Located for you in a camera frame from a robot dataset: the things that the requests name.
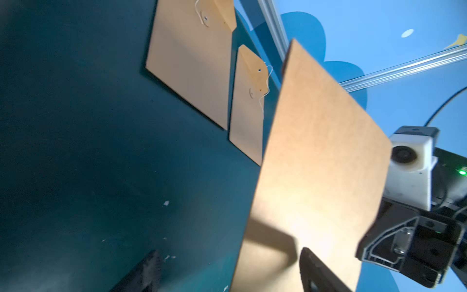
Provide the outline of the kraft paper file bag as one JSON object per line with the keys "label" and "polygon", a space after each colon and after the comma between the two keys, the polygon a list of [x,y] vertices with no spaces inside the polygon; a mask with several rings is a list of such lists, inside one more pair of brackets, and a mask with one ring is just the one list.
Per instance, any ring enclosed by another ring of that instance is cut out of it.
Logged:
{"label": "kraft paper file bag", "polygon": [[233,1],[159,0],[145,67],[227,129]]}
{"label": "kraft paper file bag", "polygon": [[264,103],[272,71],[247,46],[238,48],[229,140],[258,165],[263,159]]}
{"label": "kraft paper file bag", "polygon": [[377,217],[391,151],[359,103],[292,40],[231,291],[303,291],[303,249],[355,291],[356,252]]}

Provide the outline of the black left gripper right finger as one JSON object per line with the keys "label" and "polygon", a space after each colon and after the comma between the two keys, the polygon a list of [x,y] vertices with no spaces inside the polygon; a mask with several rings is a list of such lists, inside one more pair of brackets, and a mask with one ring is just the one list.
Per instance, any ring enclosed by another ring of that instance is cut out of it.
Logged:
{"label": "black left gripper right finger", "polygon": [[351,292],[309,248],[301,250],[299,268],[304,292]]}

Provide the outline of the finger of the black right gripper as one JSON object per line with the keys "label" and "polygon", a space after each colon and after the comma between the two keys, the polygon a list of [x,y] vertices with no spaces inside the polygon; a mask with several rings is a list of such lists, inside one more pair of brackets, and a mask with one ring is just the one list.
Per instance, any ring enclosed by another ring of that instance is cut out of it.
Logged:
{"label": "finger of the black right gripper", "polygon": [[356,258],[401,272],[422,218],[436,220],[438,214],[406,204],[381,203],[372,226],[361,239]]}

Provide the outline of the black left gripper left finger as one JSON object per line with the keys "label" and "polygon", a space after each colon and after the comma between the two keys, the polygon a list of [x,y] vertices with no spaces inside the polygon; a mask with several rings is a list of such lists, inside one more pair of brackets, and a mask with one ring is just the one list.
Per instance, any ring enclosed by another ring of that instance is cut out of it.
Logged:
{"label": "black left gripper left finger", "polygon": [[150,251],[110,292],[157,292],[161,281],[161,258]]}

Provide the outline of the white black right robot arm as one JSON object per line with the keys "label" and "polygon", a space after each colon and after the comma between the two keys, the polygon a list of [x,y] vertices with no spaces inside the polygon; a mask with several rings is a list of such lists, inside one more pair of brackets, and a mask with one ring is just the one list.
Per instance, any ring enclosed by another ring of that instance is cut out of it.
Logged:
{"label": "white black right robot arm", "polygon": [[439,134],[426,122],[390,136],[382,203],[356,253],[427,288],[449,269],[467,279],[467,160],[438,148]]}

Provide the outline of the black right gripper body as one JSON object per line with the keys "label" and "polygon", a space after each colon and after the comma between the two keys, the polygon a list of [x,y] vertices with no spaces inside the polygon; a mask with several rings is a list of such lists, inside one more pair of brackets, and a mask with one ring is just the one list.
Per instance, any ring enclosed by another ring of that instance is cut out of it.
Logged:
{"label": "black right gripper body", "polygon": [[440,214],[436,220],[422,218],[410,258],[398,273],[426,288],[436,287],[449,270],[464,233],[465,227],[455,219]]}

